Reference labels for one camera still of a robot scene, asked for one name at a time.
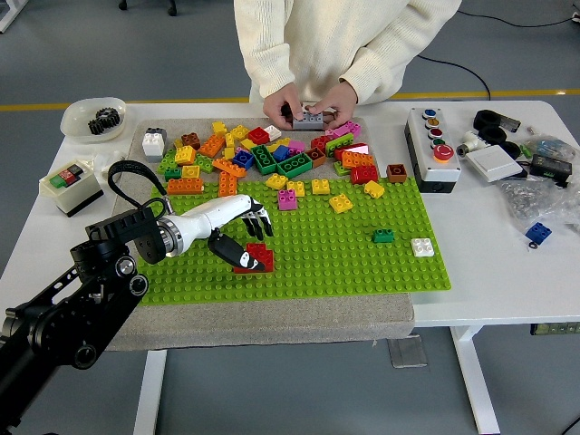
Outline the person's left hand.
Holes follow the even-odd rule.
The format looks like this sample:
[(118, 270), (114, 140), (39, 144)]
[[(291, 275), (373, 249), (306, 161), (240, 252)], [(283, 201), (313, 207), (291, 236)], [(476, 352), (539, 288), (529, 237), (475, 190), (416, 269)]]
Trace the person's left hand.
[(326, 129), (335, 129), (349, 121), (358, 102), (354, 88), (348, 82), (339, 82), (314, 105), (306, 105), (311, 114), (323, 114)]

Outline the person's right hand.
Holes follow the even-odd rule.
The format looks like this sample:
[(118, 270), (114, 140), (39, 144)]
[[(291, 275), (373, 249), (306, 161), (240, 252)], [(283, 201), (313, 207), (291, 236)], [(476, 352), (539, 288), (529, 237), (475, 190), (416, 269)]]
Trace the person's right hand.
[(301, 120), (304, 117), (295, 84), (290, 82), (265, 97), (263, 112), (278, 129), (290, 131), (294, 120)]

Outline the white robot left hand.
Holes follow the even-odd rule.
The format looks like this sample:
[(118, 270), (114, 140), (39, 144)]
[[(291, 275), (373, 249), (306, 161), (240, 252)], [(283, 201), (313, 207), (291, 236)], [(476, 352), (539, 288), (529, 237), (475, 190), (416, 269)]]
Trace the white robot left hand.
[(209, 250), (232, 266), (264, 271), (266, 266), (252, 257), (241, 245), (221, 232), (221, 228), (241, 218), (248, 234), (262, 240), (273, 235), (271, 219), (264, 206), (245, 194), (214, 198), (181, 216), (168, 215), (159, 220), (166, 235), (166, 255), (179, 256), (195, 240), (206, 239)]

